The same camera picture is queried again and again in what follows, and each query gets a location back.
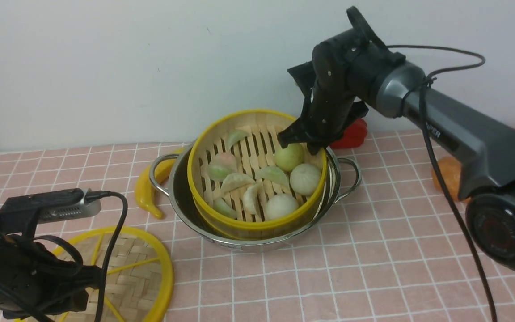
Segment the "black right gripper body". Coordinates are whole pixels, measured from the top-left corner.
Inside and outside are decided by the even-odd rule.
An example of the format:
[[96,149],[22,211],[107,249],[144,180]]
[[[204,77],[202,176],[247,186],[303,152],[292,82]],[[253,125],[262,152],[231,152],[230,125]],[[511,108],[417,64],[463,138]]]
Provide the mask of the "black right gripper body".
[[406,63],[403,54],[386,47],[355,6],[346,13],[351,28],[317,44],[311,62],[289,70],[295,79],[306,72],[315,76],[298,118],[319,121],[330,145],[366,116],[384,80]]

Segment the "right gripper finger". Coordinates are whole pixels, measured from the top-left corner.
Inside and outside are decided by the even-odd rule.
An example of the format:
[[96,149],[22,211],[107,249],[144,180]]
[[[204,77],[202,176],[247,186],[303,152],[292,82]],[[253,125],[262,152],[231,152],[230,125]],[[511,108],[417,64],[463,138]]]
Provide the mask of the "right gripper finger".
[[298,118],[277,135],[280,147],[291,144],[304,144],[309,154],[317,155],[329,146],[329,136],[325,127],[312,118]]

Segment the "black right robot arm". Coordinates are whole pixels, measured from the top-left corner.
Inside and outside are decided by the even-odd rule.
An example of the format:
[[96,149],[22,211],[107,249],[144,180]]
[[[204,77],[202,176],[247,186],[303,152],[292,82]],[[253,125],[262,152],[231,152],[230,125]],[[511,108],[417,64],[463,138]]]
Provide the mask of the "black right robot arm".
[[426,141],[460,162],[458,199],[468,199],[466,232],[488,257],[515,271],[515,128],[431,89],[442,72],[480,67],[485,58],[428,75],[393,52],[356,7],[351,28],[317,44],[312,59],[288,69],[304,96],[301,115],[278,134],[282,147],[305,143],[310,153],[342,138],[372,107],[407,118]]

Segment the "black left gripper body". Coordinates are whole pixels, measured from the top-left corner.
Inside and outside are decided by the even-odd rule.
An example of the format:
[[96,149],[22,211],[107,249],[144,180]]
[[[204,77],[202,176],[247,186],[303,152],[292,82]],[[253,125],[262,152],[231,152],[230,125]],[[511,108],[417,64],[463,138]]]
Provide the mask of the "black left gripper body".
[[106,272],[56,236],[0,232],[0,312],[5,318],[49,320],[47,314],[83,312],[91,288],[104,295]]

